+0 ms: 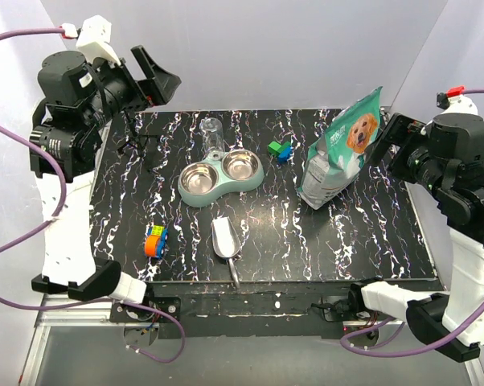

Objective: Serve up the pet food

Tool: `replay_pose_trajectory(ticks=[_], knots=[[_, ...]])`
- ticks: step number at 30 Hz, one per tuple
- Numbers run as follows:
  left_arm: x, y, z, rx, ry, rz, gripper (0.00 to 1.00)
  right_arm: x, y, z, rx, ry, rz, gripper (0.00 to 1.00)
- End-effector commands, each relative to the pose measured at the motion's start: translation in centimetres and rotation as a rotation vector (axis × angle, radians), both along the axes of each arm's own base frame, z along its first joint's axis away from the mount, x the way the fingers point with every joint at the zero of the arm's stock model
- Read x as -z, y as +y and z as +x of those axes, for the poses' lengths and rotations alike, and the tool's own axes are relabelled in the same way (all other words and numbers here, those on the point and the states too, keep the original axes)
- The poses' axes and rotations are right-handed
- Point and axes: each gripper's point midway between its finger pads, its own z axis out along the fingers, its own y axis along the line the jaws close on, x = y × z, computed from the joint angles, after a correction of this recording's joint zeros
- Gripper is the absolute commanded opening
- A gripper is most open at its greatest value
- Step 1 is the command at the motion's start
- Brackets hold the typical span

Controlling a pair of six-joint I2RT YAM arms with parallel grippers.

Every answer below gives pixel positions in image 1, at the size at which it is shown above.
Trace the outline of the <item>green pet food bag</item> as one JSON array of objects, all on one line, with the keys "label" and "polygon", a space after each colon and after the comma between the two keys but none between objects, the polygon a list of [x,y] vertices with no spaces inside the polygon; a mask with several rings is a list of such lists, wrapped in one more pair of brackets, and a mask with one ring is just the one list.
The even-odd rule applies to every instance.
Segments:
[{"label": "green pet food bag", "polygon": [[314,210],[353,183],[365,165],[380,127],[381,91],[379,86],[345,108],[310,146],[298,192]]}]

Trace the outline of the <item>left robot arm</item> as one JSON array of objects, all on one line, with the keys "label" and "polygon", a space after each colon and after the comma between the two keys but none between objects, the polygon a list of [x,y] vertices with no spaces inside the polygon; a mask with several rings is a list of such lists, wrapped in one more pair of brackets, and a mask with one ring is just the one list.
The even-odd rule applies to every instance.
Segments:
[{"label": "left robot arm", "polygon": [[37,81],[43,99],[32,117],[30,168],[42,198],[54,199],[57,211],[46,215],[46,256],[31,288],[79,302],[105,297],[128,302],[129,313],[145,322],[156,310],[145,282],[124,273],[116,261],[94,257],[89,244],[88,205],[103,129],[116,117],[125,118],[128,143],[141,152],[135,113],[166,105],[181,84],[143,46],[131,53],[144,74],[141,80],[133,78],[124,60],[105,54],[61,51],[42,62]]}]

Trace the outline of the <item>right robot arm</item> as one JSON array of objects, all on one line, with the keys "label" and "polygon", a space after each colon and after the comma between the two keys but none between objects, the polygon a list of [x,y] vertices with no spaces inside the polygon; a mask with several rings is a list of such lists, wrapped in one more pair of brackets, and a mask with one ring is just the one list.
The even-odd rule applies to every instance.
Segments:
[{"label": "right robot arm", "polygon": [[397,152],[388,171],[421,185],[447,219],[453,272],[447,294],[425,294],[379,278],[350,287],[348,308],[357,319],[375,312],[405,322],[420,351],[455,362],[477,359],[484,347],[484,120],[472,113],[443,113],[429,123],[394,114],[369,150],[376,165]]}]

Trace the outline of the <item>metal food scoop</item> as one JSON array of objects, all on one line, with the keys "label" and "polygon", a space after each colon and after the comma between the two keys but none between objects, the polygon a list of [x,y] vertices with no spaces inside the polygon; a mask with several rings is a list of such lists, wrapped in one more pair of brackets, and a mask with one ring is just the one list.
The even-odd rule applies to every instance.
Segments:
[{"label": "metal food scoop", "polygon": [[234,259],[240,252],[240,240],[228,217],[218,217],[211,223],[212,243],[215,254],[224,259],[230,269],[233,284],[238,290],[240,279]]}]

